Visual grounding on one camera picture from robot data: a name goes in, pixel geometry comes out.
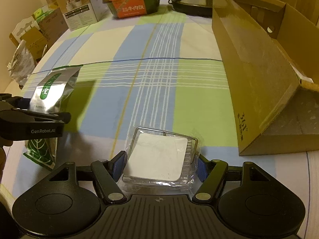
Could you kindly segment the silver green foil pouch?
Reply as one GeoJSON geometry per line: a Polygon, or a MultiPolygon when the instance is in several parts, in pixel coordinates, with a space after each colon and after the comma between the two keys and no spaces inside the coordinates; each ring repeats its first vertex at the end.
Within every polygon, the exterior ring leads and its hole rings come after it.
{"type": "MultiPolygon", "coordinates": [[[[81,65],[61,66],[37,85],[29,109],[39,113],[61,113],[66,109],[81,65]]],[[[25,142],[24,156],[36,164],[52,170],[56,164],[57,138],[33,139],[25,142]]]]}

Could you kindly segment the clear tray with white pad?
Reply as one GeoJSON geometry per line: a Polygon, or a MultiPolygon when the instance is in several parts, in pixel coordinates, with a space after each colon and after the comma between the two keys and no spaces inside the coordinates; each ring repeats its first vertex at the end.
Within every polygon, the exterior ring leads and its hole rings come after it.
{"type": "Polygon", "coordinates": [[[189,190],[199,156],[199,141],[194,136],[136,127],[127,144],[121,187],[130,194],[189,190]]]}

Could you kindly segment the white crumpled bag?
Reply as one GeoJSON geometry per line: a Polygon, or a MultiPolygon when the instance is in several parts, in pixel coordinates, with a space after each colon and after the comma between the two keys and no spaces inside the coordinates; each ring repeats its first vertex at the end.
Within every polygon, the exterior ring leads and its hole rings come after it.
{"type": "Polygon", "coordinates": [[[27,48],[27,42],[22,40],[7,66],[9,77],[19,86],[23,87],[35,69],[35,66],[33,56],[27,48]]]}

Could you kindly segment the brown cardboard carton on floor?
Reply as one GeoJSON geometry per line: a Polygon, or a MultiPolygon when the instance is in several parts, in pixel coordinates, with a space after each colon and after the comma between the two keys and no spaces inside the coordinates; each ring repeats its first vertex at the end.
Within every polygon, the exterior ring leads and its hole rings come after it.
{"type": "Polygon", "coordinates": [[[48,50],[68,29],[60,8],[56,3],[48,5],[48,11],[44,12],[36,19],[36,26],[31,26],[21,36],[21,40],[26,41],[28,50],[34,60],[43,57],[43,51],[48,50]]]}

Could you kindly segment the white wooden chair back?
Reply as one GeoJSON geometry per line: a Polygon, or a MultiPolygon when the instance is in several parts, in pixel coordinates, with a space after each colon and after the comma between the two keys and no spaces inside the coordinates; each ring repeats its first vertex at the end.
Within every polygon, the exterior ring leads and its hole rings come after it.
{"type": "Polygon", "coordinates": [[[9,38],[13,42],[13,44],[18,47],[19,43],[21,42],[21,37],[29,31],[34,25],[34,18],[33,16],[30,16],[28,18],[25,18],[21,20],[19,23],[17,23],[14,30],[10,33],[9,38]]]}

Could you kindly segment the checked tablecloth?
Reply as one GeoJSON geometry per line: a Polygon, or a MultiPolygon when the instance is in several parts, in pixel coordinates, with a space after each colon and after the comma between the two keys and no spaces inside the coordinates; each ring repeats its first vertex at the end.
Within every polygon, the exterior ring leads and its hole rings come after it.
{"type": "Polygon", "coordinates": [[[314,153],[239,155],[266,130],[242,72],[226,74],[211,20],[162,5],[152,15],[67,31],[36,67],[22,95],[31,96],[53,68],[80,64],[58,143],[57,163],[88,165],[126,148],[137,126],[198,138],[202,153],[231,165],[254,161],[295,192],[306,216],[299,236],[318,238],[314,153]]]}

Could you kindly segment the white product carton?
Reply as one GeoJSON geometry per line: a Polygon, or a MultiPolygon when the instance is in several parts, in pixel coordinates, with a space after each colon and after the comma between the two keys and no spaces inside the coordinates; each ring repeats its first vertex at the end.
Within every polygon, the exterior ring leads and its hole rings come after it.
{"type": "Polygon", "coordinates": [[[56,0],[70,31],[95,24],[108,8],[102,0],[56,0]]]}

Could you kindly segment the brown cardboard box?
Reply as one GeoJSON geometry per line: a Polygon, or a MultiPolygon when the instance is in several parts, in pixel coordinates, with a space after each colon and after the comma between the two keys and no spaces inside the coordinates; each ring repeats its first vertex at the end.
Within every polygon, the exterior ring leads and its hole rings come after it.
{"type": "Polygon", "coordinates": [[[213,0],[241,155],[318,150],[318,28],[279,0],[213,0]]]}

